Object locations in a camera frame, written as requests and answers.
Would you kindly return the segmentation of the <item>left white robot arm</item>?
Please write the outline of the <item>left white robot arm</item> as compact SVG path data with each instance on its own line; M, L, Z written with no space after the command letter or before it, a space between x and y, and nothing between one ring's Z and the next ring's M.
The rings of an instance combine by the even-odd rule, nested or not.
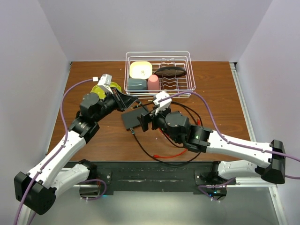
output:
M112 88L104 99L94 92L86 94L66 135L50 154L29 172L19 172L14 177L16 199L35 213L45 214L58 196L58 183L54 179L70 158L96 134L98 122L114 110L125 111L137 100L137 97L124 94L117 88Z

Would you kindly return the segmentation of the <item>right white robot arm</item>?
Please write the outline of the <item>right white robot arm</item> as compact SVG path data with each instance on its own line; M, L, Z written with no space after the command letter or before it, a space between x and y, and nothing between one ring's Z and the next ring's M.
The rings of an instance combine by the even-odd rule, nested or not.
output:
M220 184L234 177L260 176L273 184L285 183L285 149L282 141L252 142L224 135L200 125L193 125L189 118L169 108L153 110L138 116L142 130L161 129L175 143L195 153L217 153L235 157L235 162L220 162L209 172L209 179Z

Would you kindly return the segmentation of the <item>black network switch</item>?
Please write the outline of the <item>black network switch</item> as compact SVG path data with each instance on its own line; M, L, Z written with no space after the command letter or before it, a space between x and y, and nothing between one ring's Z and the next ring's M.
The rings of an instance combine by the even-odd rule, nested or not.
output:
M130 110L129 112L123 113L121 115L121 119L123 121L126 131L140 127L141 125L137 117L140 117L141 114L147 113L148 111L149 110L147 107L138 107L136 109Z

